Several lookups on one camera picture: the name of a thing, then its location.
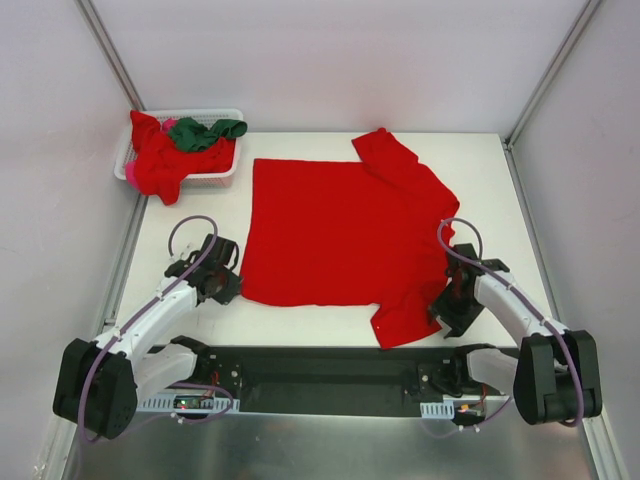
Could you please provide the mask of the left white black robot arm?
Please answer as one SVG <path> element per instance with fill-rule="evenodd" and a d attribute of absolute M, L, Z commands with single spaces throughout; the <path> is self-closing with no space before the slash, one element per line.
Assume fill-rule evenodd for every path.
<path fill-rule="evenodd" d="M 153 296 L 120 326 L 65 348 L 52 409 L 56 416 L 105 439 L 129 426 L 139 405 L 177 383 L 214 393 L 220 375 L 211 347 L 181 335 L 156 342 L 201 304 L 229 304 L 241 291 L 236 242 L 209 234 L 200 249 L 164 272 Z"/>

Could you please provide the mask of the white plastic laundry basket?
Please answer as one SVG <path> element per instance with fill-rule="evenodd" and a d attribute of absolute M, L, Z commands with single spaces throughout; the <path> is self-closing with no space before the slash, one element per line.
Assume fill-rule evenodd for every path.
<path fill-rule="evenodd" d="M 166 184 L 176 188 L 228 188 L 239 169 L 244 135 L 221 138 L 206 151 L 179 150 L 163 129 L 172 120 L 191 119 L 206 128 L 222 120 L 239 123 L 243 114 L 234 108 L 155 110 L 131 112 L 114 160 L 114 175 L 127 181 L 131 176 L 145 194 L 155 194 Z"/>

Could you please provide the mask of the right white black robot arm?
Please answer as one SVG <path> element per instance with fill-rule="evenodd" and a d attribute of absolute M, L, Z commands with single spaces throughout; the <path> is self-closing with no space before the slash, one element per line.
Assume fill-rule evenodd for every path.
<path fill-rule="evenodd" d="M 447 249 L 446 257 L 449 282 L 431 304 L 431 316 L 447 327 L 447 337 L 460 338 L 488 311 L 518 354 L 511 357 L 489 344 L 460 347 L 448 373 L 434 376 L 436 387 L 470 395 L 484 384 L 492 386 L 514 399 L 530 425 L 574 427 L 599 416 L 603 401 L 594 337 L 543 315 L 501 260 L 480 259 L 469 243 Z"/>

